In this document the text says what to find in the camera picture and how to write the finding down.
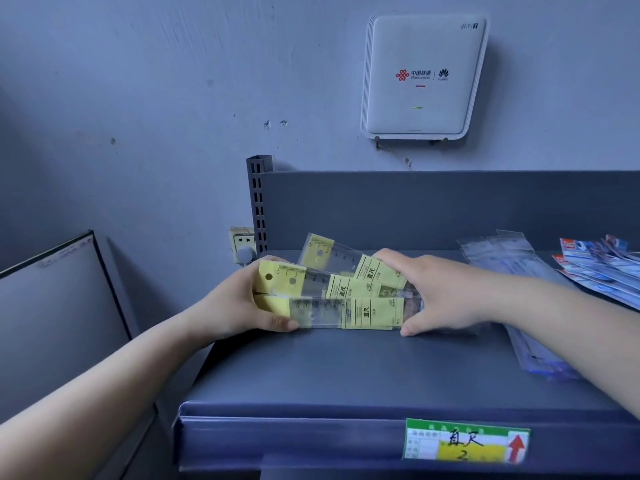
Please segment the person's left hand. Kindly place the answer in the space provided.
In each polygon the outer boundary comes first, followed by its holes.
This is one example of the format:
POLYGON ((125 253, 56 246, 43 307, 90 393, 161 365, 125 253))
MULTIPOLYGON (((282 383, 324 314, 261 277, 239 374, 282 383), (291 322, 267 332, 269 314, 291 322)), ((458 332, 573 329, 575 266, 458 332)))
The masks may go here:
POLYGON ((253 299, 253 284, 264 260, 286 262, 268 255, 236 270, 196 304, 180 313, 187 335, 201 348, 250 330, 255 314, 273 314, 261 310, 253 299))

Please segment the person's right hand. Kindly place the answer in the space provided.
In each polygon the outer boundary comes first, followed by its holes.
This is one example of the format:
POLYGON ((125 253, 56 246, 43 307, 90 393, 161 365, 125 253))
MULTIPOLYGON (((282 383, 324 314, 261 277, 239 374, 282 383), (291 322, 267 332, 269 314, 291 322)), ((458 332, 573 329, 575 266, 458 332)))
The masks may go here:
POLYGON ((433 311, 435 329, 463 329, 485 322, 500 301, 499 274, 453 260, 423 255, 407 257, 390 249, 373 255, 402 273, 424 301, 422 311, 433 311))

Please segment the clear ruler with yellow label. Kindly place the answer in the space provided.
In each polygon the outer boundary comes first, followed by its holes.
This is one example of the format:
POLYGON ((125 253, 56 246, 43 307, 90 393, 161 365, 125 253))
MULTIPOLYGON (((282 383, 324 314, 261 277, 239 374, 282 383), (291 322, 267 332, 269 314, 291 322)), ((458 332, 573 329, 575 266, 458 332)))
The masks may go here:
POLYGON ((420 309, 412 298, 288 298, 254 295, 264 311, 288 317, 302 329, 393 330, 420 309))
POLYGON ((402 290, 406 277, 377 258, 332 239, 309 233, 297 264, 317 271, 402 290))
POLYGON ((404 289, 316 271, 295 264, 264 260, 253 284, 257 294, 289 298, 411 298, 419 293, 410 285, 404 289))

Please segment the person's right forearm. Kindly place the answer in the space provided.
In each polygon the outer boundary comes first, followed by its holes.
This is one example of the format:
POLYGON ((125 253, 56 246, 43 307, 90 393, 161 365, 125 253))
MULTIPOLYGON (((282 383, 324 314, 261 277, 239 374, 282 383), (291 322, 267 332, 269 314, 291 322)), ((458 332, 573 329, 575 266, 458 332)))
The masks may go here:
POLYGON ((548 281, 493 273, 492 318, 523 331, 640 420, 640 314, 548 281))

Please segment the person's left forearm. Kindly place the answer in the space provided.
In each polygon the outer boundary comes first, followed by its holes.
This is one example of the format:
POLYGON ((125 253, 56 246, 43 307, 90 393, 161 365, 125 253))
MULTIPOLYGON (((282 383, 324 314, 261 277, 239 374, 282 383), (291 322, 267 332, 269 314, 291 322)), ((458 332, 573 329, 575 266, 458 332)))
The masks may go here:
POLYGON ((196 350, 181 314, 0 425, 0 480, 88 480, 196 350))

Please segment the grey metal shelf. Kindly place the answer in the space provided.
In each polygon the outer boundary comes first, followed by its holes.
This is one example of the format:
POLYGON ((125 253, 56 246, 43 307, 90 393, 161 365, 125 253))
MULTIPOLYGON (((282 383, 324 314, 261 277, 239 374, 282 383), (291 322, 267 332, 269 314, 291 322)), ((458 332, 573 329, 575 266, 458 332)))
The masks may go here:
MULTIPOLYGON (((559 238, 640 244, 640 171, 273 171, 268 252, 309 232, 360 251, 462 260, 458 238, 521 231, 545 258, 559 238)), ((506 331, 249 332, 213 346, 180 405, 183 472, 331 468, 640 476, 640 421, 586 381, 523 371, 506 331), (530 429, 518 466, 403 460, 407 419, 530 429)))

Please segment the stack of clear plastic packets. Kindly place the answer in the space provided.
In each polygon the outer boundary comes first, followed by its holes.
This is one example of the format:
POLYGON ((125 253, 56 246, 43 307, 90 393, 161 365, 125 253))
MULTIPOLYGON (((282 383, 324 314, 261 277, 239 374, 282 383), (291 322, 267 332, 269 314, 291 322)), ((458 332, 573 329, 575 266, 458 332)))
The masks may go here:
MULTIPOLYGON (((558 270, 549 266, 535 252, 523 233, 497 230, 489 237, 458 240, 469 264, 497 273, 528 276, 546 280, 572 290, 579 288, 558 270)), ((521 368, 546 379, 581 379, 581 375, 564 359, 535 339, 511 326, 505 326, 521 368)))

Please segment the green yellow shelf label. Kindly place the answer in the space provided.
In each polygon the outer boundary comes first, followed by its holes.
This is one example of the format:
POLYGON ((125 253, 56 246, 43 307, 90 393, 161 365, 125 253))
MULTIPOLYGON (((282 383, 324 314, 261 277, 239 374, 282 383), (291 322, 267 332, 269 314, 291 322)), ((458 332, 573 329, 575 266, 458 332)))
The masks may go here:
POLYGON ((518 465, 530 439, 524 428, 407 419, 403 459, 518 465))

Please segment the pile of red blue packets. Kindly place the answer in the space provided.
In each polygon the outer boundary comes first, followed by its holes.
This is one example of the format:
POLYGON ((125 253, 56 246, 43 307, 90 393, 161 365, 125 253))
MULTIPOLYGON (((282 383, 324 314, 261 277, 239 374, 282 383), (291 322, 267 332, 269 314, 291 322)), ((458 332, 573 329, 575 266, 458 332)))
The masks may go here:
POLYGON ((596 241, 560 238, 559 245, 553 258, 562 275, 640 312, 640 251, 611 234, 596 241))

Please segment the black framed grey board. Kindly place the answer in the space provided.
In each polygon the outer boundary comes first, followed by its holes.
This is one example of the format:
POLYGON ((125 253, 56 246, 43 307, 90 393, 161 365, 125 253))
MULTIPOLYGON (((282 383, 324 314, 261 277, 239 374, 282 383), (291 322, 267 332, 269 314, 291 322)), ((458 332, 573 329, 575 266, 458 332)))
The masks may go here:
POLYGON ((94 231, 0 271, 0 424, 131 339, 94 231))

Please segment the beige wall socket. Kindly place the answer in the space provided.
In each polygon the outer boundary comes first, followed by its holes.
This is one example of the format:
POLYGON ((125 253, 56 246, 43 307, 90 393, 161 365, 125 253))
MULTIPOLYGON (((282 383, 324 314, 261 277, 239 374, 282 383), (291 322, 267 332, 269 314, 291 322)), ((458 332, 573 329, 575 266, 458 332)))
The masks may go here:
POLYGON ((256 254, 257 254, 257 247, 255 243, 255 233, 254 233, 253 227, 231 226, 228 234, 229 234, 233 259, 236 264, 238 264, 236 262, 237 248, 241 248, 244 246, 251 246, 256 251, 256 254))

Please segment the grey perforated shelf post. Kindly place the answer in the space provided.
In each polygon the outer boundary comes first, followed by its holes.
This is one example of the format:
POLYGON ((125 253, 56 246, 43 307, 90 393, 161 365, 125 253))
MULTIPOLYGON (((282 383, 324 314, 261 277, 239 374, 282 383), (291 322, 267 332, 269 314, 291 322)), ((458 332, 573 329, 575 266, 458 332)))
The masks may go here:
POLYGON ((255 249, 258 258, 268 252, 266 204, 264 201, 264 177, 273 172, 272 155, 254 155, 246 160, 246 174, 252 206, 252 224, 255 249))

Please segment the white wall router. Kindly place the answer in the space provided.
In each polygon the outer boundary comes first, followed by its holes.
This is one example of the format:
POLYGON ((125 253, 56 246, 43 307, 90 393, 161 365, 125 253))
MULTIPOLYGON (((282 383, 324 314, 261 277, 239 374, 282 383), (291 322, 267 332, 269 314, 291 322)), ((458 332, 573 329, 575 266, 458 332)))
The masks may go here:
POLYGON ((373 15, 365 45, 362 133, 395 141, 465 137, 489 31, 484 13, 373 15))

